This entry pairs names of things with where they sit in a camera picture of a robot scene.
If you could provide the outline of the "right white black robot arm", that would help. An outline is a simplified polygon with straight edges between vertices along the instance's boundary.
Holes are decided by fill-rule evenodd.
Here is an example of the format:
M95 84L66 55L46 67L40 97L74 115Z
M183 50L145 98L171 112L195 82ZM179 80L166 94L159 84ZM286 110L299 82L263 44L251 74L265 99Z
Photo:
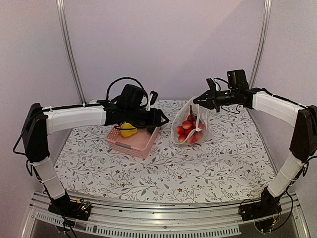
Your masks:
M272 115L234 106L209 110L212 133L195 175L207 202L256 199L287 159L294 129Z

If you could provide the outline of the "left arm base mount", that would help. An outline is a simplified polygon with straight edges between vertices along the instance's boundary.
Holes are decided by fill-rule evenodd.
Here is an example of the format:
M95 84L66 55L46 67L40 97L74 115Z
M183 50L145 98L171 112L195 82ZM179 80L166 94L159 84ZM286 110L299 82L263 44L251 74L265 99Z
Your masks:
M72 201L68 195L65 195L52 199L48 211L64 217L87 221L91 212L91 203L84 199Z

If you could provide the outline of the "green toy pepper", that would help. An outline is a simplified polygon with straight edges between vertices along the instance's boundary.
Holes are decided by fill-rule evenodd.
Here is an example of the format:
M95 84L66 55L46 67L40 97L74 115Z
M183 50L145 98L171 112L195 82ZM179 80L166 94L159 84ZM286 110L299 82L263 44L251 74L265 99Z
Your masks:
M150 134L150 135L153 134L154 130L155 130L155 127L147 127L147 128L146 128L146 132L147 132L148 134Z

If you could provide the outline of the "yellow toy pepper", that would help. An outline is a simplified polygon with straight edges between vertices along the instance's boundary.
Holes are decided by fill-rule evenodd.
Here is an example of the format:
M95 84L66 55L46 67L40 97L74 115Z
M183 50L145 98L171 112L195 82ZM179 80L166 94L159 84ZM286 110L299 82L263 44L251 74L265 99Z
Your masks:
M129 123L124 123L120 128L120 135L124 138L131 137L138 132L138 129Z

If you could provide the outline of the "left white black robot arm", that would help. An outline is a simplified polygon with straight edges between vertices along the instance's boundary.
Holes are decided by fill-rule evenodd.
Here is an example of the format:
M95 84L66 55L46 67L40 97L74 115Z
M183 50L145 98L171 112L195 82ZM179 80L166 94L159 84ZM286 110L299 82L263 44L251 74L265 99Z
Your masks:
M73 128L124 122L135 128L152 128L167 124L169 119L161 109L117 105L110 100L53 108L42 107L39 103L31 105L17 142L23 143L21 155L34 167L39 182L61 214L70 215L74 208L50 159L47 136Z

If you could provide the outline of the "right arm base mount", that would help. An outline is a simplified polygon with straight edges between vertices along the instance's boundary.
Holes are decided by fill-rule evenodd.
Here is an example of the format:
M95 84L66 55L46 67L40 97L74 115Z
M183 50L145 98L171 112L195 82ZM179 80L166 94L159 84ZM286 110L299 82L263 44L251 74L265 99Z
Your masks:
M281 219L282 208L279 203L271 207L261 206L261 202L250 199L243 200L238 208L242 221L254 221L255 228L260 233L270 233Z

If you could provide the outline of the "clear zip top bag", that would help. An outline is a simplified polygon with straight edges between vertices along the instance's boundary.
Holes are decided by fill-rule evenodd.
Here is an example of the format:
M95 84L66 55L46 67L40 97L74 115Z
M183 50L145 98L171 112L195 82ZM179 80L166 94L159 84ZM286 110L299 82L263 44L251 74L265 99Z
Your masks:
M212 129L206 108L194 102L192 97L176 113L171 127L171 138L178 145L193 145L211 138Z

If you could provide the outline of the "pink plastic basket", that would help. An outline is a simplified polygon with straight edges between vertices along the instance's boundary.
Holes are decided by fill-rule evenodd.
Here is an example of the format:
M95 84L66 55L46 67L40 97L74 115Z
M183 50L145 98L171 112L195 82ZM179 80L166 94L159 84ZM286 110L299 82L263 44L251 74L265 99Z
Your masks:
M155 127L153 132L148 132L146 129L140 129L136 134L125 138L121 136L119 130L113 128L107 135L106 141L115 151L145 159L148 156L159 131L160 127Z

